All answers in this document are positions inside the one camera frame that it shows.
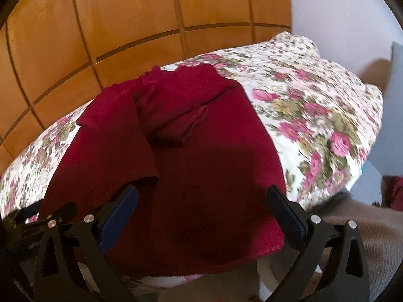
white circular object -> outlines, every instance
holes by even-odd
[[[86,215],[86,216],[84,217],[84,221],[85,221],[86,223],[92,223],[92,222],[94,221],[94,219],[95,219],[94,215]]]
[[[316,225],[319,224],[322,219],[317,215],[311,215],[311,222],[315,223]]]
[[[355,228],[357,228],[357,223],[354,220],[350,220],[349,227],[352,229],[355,229]]]
[[[51,220],[48,222],[48,227],[53,228],[54,226],[56,226],[56,224],[57,224],[56,220]]]

